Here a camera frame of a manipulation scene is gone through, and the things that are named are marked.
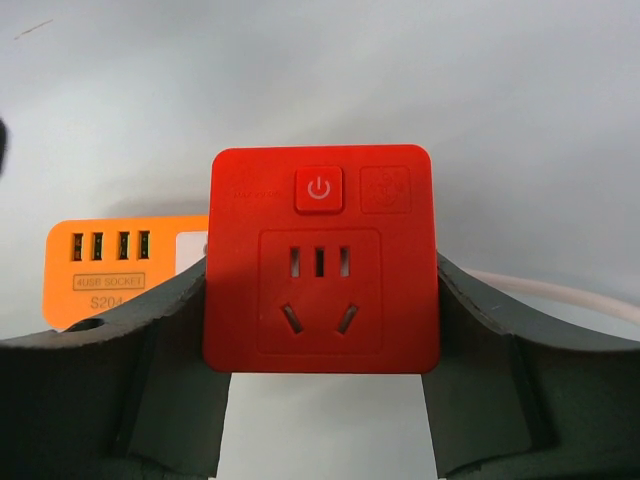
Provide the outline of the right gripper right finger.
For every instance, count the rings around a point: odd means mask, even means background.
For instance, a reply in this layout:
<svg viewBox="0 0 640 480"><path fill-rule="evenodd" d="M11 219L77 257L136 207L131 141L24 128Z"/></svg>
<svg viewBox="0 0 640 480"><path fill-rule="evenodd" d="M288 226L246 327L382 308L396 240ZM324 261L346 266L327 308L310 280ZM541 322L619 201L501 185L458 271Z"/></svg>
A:
<svg viewBox="0 0 640 480"><path fill-rule="evenodd" d="M422 378L445 479L635 479L639 345L438 261L441 357Z"/></svg>

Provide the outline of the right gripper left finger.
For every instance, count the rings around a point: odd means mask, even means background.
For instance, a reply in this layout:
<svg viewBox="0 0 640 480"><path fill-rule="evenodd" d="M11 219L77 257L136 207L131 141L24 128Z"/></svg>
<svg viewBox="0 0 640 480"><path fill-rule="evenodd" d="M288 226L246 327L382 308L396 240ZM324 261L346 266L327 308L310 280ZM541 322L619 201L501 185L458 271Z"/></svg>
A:
<svg viewBox="0 0 640 480"><path fill-rule="evenodd" d="M1 344L5 479L216 476L230 378L202 358L204 263L72 327Z"/></svg>

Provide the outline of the orange power strip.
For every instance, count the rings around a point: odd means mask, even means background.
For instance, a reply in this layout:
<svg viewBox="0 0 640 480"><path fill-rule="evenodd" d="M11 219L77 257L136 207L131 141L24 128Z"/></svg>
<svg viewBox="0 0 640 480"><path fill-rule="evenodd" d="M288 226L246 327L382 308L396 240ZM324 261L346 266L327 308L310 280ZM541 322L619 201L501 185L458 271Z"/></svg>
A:
<svg viewBox="0 0 640 480"><path fill-rule="evenodd" d="M205 215L66 220L46 239L44 319L55 329L115 308L200 261Z"/></svg>

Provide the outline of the red cube plug adapter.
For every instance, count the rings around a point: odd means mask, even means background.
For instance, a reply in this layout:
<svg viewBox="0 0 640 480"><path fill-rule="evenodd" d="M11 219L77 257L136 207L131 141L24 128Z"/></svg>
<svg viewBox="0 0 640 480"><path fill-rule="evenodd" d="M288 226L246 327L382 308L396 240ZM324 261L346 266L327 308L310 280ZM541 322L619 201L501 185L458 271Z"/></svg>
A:
<svg viewBox="0 0 640 480"><path fill-rule="evenodd" d="M431 371L440 321L428 153L412 144L220 152L202 348L225 373Z"/></svg>

